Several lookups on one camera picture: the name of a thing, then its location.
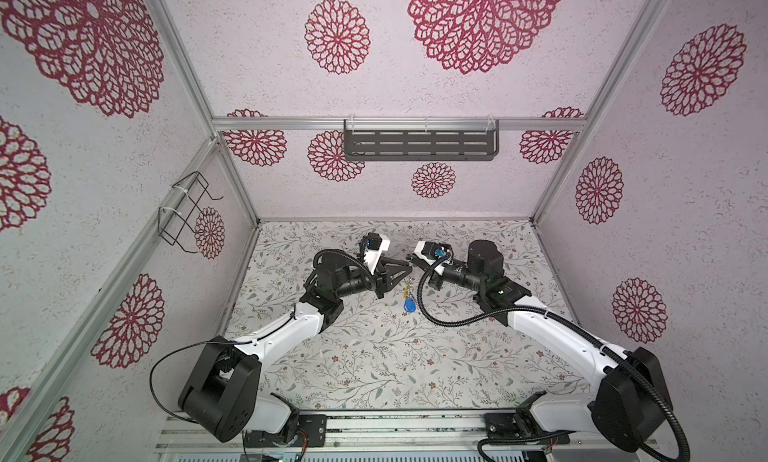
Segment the keyring bunch with blue tags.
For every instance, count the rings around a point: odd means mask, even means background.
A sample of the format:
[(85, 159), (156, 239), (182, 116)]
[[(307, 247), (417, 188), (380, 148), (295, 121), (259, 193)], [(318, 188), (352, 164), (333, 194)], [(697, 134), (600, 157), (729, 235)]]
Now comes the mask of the keyring bunch with blue tags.
[(416, 297), (412, 291), (412, 286), (408, 283), (403, 289), (403, 311), (406, 314), (414, 313), (418, 308)]

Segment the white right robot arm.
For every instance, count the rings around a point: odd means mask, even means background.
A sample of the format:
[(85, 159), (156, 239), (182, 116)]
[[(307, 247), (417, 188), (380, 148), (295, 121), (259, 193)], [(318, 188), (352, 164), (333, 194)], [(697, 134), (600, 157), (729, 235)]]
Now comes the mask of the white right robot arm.
[[(647, 441), (667, 424), (677, 446), (674, 460), (691, 459), (691, 447), (674, 412), (661, 363), (652, 352), (609, 343), (551, 310), (506, 276), (504, 257), (491, 241), (471, 242), (466, 261), (456, 260), (446, 243), (419, 241), (409, 260), (423, 271), (415, 300), (426, 320), (444, 328), (461, 328), (494, 319), (538, 342), (594, 389), (593, 397), (549, 393), (533, 397), (526, 411), (544, 439), (593, 432), (624, 452), (641, 451), (665, 461), (667, 455)], [(431, 314), (423, 290), (426, 285), (440, 289), (444, 283), (473, 291), (479, 313), (460, 320), (442, 320)]]

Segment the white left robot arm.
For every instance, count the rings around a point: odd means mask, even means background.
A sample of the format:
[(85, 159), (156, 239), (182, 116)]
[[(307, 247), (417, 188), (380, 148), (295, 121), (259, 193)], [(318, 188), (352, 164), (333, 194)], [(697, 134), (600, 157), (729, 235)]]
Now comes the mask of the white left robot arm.
[(305, 291), (288, 312), (247, 335), (206, 341), (178, 406), (188, 418), (220, 442), (243, 432), (261, 432), (288, 445), (300, 432), (299, 409), (274, 394), (259, 391), (263, 370), (336, 322), (344, 297), (372, 292), (383, 297), (409, 276), (411, 265), (381, 249), (352, 256), (324, 249), (313, 258)]

